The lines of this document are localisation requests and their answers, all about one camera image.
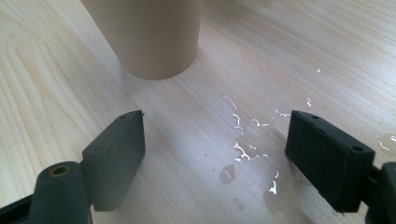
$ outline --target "screw hole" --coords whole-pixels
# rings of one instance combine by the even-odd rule
[[[50,177],[59,177],[61,175],[65,175],[69,172],[70,167],[68,166],[58,166],[53,168],[50,172],[49,172],[49,176]]]
[[[363,148],[361,148],[361,147],[353,147],[352,149],[355,151],[363,151]]]

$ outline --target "light wood surface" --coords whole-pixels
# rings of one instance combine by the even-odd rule
[[[122,70],[79,1],[1,1],[0,206],[142,109],[146,157],[121,214],[95,223],[363,223],[365,205],[338,215],[297,180],[284,115],[317,114],[375,149],[375,165],[396,161],[395,11],[386,0],[206,0],[192,66],[146,81]],[[236,161],[235,142],[260,157]]]

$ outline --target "wooden table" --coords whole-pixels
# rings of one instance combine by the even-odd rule
[[[1,1],[0,206],[142,109],[146,157],[122,213],[95,223],[363,223],[364,204],[337,215],[296,178],[288,114],[325,118],[375,149],[377,166],[396,161],[395,11],[386,0],[206,0],[195,62],[146,81],[122,70],[79,1]]]

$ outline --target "brown paper cylinder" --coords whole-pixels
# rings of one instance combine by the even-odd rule
[[[195,58],[203,0],[81,0],[121,65],[144,79],[172,77]]]

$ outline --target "cardboard tube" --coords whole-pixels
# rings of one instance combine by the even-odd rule
[[[203,0],[81,0],[136,77],[175,76],[195,58]]]

